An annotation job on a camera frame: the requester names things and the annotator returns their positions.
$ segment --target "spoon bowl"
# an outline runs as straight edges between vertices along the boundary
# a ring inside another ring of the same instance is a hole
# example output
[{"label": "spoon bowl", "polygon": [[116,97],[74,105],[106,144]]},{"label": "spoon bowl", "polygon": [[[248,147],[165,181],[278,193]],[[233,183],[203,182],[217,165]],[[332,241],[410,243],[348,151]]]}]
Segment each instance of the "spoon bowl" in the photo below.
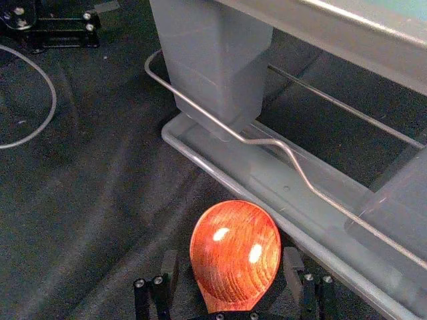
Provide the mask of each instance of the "spoon bowl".
[{"label": "spoon bowl", "polygon": [[280,264],[272,218],[247,201],[226,201],[199,219],[190,259],[207,310],[248,311],[268,290]]}]

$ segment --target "black mount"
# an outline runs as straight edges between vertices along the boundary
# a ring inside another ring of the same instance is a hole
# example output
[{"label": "black mount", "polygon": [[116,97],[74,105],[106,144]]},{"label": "black mount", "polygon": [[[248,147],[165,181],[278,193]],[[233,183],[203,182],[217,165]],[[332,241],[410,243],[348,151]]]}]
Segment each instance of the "black mount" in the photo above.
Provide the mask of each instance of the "black mount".
[{"label": "black mount", "polygon": [[98,14],[89,10],[79,18],[40,17],[36,0],[3,0],[0,2],[0,35],[20,43],[33,53],[48,48],[96,48]]},{"label": "black mount", "polygon": [[[296,303],[301,307],[300,320],[339,320],[336,308],[334,280],[331,276],[318,277],[304,272],[304,264],[293,247],[284,248],[284,273]],[[136,320],[149,320],[149,298],[155,304],[159,320],[171,320],[169,308],[173,300],[178,273],[177,251],[167,251],[161,265],[161,275],[151,281],[133,282]],[[192,320],[295,320],[258,311],[222,311]]]}]

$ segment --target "plastic container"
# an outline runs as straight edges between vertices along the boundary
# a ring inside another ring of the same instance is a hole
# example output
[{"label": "plastic container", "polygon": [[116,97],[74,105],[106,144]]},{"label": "plastic container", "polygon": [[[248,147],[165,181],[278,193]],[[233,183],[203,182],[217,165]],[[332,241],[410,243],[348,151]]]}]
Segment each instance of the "plastic container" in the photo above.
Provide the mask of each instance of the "plastic container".
[{"label": "plastic container", "polygon": [[[260,113],[273,28],[212,0],[150,0],[171,84],[233,129]],[[225,133],[186,102],[177,107]]]},{"label": "plastic container", "polygon": [[[288,144],[310,181],[353,211],[367,195],[373,196],[363,185],[257,121],[242,135]],[[382,242],[376,237],[363,242],[355,237],[354,231],[360,228],[349,230],[348,218],[307,188],[284,152],[272,146],[246,145],[233,137],[224,143],[182,114],[165,125],[162,137],[236,197],[265,209],[299,248],[383,315],[427,319],[427,294],[423,279],[414,279],[416,266],[410,267],[409,262],[402,269],[397,251],[388,250],[391,259],[384,257],[378,251]],[[425,277],[425,272],[418,274]]]}]

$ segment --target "wire handle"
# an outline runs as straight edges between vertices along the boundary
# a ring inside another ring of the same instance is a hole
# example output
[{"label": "wire handle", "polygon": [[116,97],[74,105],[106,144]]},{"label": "wire handle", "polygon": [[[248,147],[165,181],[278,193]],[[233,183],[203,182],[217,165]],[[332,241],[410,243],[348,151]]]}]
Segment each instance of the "wire handle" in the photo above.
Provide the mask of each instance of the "wire handle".
[{"label": "wire handle", "polygon": [[292,149],[284,143],[283,141],[277,140],[277,139],[246,139],[245,137],[242,137],[239,133],[235,132],[233,129],[222,123],[219,119],[214,117],[211,113],[207,112],[203,107],[200,107],[197,103],[192,101],[190,98],[185,96],[183,93],[175,89],[172,85],[170,85],[168,82],[164,81],[161,77],[157,76],[153,71],[150,70],[149,65],[153,61],[153,59],[161,53],[161,49],[150,55],[147,60],[145,60],[144,69],[145,72],[154,80],[156,80],[158,83],[163,85],[166,89],[183,99],[186,103],[191,105],[195,110],[199,111],[202,115],[206,116],[209,120],[214,122],[216,125],[227,131],[230,135],[235,137],[238,141],[245,143],[247,145],[275,145],[286,152],[288,157],[290,158],[292,164],[294,165],[296,171],[304,181],[304,183],[307,185],[308,189],[317,195],[320,199],[326,201],[331,206],[333,206],[335,209],[339,210],[341,213],[343,213],[347,218],[351,219],[355,223],[359,224],[361,227],[363,227],[365,230],[369,231],[371,234],[382,240],[383,242],[387,243],[389,246],[403,254],[408,259],[415,262],[417,265],[419,265],[421,268],[427,271],[427,262],[423,259],[421,259],[419,256],[415,255],[411,251],[407,250],[404,246],[401,244],[395,242],[395,240],[389,238],[385,234],[383,234],[381,231],[377,230],[373,226],[371,226],[369,223],[367,223],[365,220],[359,218],[356,214],[352,213],[350,210],[346,209],[343,205],[339,204],[329,196],[327,196],[325,193],[317,189],[313,186],[313,184],[310,182],[310,180],[307,178],[306,174],[304,173],[304,170],[302,170],[300,164],[298,163],[298,160],[296,159],[294,152]]},{"label": "wire handle", "polygon": [[1,149],[14,148],[14,147],[17,147],[18,145],[22,145],[23,143],[26,143],[26,142],[32,140],[32,138],[34,138],[36,135],[40,134],[40,132],[42,132],[46,128],[46,126],[49,124],[49,122],[51,122],[51,120],[52,120],[52,118],[53,118],[53,116],[55,114],[56,103],[57,103],[57,96],[56,96],[56,90],[55,90],[55,87],[53,86],[52,80],[42,70],[42,68],[40,68],[32,60],[30,60],[29,58],[27,58],[26,56],[22,55],[21,53],[19,53],[16,50],[13,50],[13,49],[11,49],[9,47],[6,47],[4,45],[0,45],[0,50],[7,51],[7,52],[11,53],[12,55],[14,55],[14,56],[16,56],[16,57],[24,60],[26,63],[28,63],[34,69],[36,69],[37,72],[40,73],[40,75],[44,78],[44,80],[46,80],[46,83],[49,86],[49,89],[51,90],[51,94],[52,94],[51,110],[50,110],[49,114],[47,115],[46,120],[44,120],[44,122],[38,128],[36,128],[36,130],[34,130],[32,133],[30,133],[25,138],[22,138],[22,139],[20,139],[18,141],[12,142],[12,143],[6,143],[6,144],[3,144],[3,145],[0,145],[0,150],[1,150]]}]

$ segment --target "white cable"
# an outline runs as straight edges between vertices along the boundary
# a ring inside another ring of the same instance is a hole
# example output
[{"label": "white cable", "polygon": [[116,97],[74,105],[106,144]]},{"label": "white cable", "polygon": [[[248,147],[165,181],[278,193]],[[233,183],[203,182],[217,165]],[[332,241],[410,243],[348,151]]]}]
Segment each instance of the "white cable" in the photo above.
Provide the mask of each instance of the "white cable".
[{"label": "white cable", "polygon": [[56,96],[55,87],[53,86],[53,83],[50,80],[50,78],[47,76],[47,74],[38,65],[36,65],[34,62],[32,62],[32,60],[30,60],[26,56],[20,54],[18,51],[13,50],[9,47],[5,47],[4,45],[0,45],[0,50],[7,51],[7,52],[17,56],[18,58],[21,58],[26,63],[28,63],[30,66],[32,66],[34,69],[36,69],[41,74],[41,76],[44,78],[44,80],[46,80],[47,85],[49,86],[51,93],[52,93],[52,106],[51,106],[51,110],[50,110],[49,114],[47,115],[46,120],[44,120],[44,122],[41,124],[40,127],[38,127],[36,130],[34,130],[30,135],[26,136],[25,138],[18,140],[18,141],[15,141],[15,142],[12,142],[12,143],[0,145],[0,149],[8,149],[8,148],[16,147],[18,145],[22,145],[23,143],[30,141],[32,138],[34,138],[36,135],[38,135],[40,132],[42,132],[44,130],[44,128],[46,128],[46,126],[52,120],[53,115],[55,114],[57,96]]}]

